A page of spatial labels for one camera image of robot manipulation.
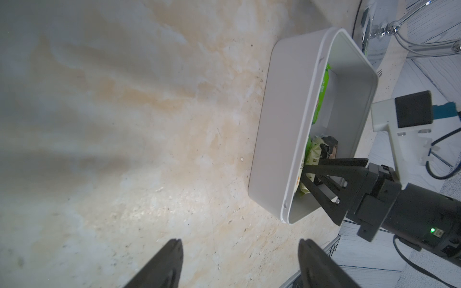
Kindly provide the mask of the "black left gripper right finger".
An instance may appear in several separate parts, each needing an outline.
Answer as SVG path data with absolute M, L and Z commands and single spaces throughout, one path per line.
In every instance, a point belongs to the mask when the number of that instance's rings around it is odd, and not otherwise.
M 312 240 L 300 240 L 298 260 L 304 288 L 360 287 Z

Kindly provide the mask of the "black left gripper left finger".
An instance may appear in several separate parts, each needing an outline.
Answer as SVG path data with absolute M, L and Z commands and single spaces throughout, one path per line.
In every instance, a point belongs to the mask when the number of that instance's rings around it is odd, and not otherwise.
M 169 240 L 125 288 L 177 288 L 184 252 L 180 239 Z

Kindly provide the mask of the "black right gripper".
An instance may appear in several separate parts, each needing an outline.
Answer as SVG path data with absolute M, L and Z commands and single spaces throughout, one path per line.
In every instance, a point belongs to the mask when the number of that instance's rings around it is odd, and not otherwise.
M 320 159 L 317 165 L 306 165 L 304 185 L 337 226 L 347 216 L 360 225 L 358 235 L 367 241 L 372 241 L 383 228 L 414 250 L 425 249 L 459 266 L 460 201 L 414 184 L 402 188 L 392 168 L 373 163 L 366 167 L 367 163 L 367 158 Z M 321 179 L 339 203 L 311 181 L 315 177 Z M 332 177 L 366 179 L 360 188 L 360 183 L 352 181 L 343 187 Z

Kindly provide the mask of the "white plastic storage box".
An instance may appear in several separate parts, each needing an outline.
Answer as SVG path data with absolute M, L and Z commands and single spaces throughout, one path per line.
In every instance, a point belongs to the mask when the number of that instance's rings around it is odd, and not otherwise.
M 330 79 L 312 125 L 325 68 Z M 378 75 L 342 28 L 278 41 L 271 53 L 248 194 L 280 221 L 294 224 L 319 208 L 298 196 L 309 139 L 332 136 L 338 157 L 353 158 L 378 87 Z

